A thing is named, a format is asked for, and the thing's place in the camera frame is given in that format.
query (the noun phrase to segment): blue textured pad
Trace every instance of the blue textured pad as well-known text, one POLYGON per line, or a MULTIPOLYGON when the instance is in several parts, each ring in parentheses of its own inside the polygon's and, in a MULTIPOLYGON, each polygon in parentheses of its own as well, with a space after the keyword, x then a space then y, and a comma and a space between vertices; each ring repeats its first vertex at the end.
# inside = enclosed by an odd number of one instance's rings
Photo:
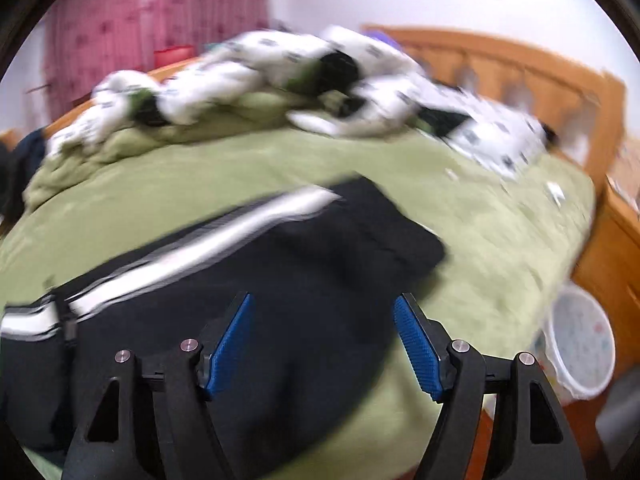
POLYGON ((247 294, 232 319, 225 335, 210 359, 210 378, 205 390, 210 396, 223 391, 231 380, 245 345, 252 318, 252 297, 247 294))
POLYGON ((443 388, 440 383, 438 358, 409 304, 402 296, 398 297, 394 303, 394 323, 411 366, 414 368, 418 384, 424 392, 430 394, 431 399, 439 402, 443 388))

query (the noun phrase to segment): white stripe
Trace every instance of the white stripe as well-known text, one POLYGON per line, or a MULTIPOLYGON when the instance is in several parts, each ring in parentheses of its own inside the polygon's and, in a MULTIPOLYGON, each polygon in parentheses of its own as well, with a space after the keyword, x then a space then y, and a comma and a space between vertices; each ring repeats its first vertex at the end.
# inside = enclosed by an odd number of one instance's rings
POLYGON ((95 287, 69 306, 78 317, 84 317, 105 303, 123 296, 130 297, 136 291, 146 290, 197 267, 265 227, 308 216, 337 198, 335 193, 318 186, 305 187, 279 197, 149 264, 95 287))
POLYGON ((48 332, 58 322, 58 313, 53 303, 47 303, 37 314, 7 312, 0 324, 2 336, 29 336, 48 332))

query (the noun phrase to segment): wooden bed frame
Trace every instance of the wooden bed frame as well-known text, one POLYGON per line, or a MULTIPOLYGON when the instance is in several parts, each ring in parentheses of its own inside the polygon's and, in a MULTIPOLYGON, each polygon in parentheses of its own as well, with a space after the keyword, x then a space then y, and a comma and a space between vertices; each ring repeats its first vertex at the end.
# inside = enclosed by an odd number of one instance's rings
MULTIPOLYGON (((478 93, 494 100, 500 100, 506 85, 524 80, 534 96, 533 113, 556 132, 584 98, 595 100, 599 108, 583 170, 596 192, 603 191, 606 172, 624 135, 625 86, 611 74, 597 73, 535 46, 473 32, 385 25, 364 25, 363 29, 382 30, 394 38, 412 57, 427 61, 440 81, 454 84, 461 67, 472 67, 478 74, 478 93)), ((162 81, 193 61, 152 70, 149 75, 162 81)), ((91 106, 87 101, 46 126, 45 136, 69 126, 91 106)), ((12 148, 17 136, 9 130, 2 140, 12 148)), ((555 154, 565 158, 559 150, 555 154)))

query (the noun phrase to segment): white plastic bucket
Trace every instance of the white plastic bucket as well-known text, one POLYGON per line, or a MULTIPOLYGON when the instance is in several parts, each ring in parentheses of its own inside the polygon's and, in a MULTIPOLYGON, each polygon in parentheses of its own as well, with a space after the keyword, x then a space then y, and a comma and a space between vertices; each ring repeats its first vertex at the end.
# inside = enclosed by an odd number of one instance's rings
POLYGON ((616 345, 607 314, 591 294, 569 282, 554 302, 533 354, 560 403, 593 399, 613 375, 616 345))

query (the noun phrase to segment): purple object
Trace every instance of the purple object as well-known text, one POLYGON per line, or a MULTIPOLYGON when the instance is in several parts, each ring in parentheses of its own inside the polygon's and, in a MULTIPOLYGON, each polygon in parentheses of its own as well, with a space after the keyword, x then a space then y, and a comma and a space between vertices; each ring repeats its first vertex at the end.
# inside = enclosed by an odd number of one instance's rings
POLYGON ((382 43, 391 45, 394 49, 402 52, 402 47, 400 46, 400 44, 381 30, 370 30, 365 34, 365 36, 373 38, 374 40, 382 41, 382 43))

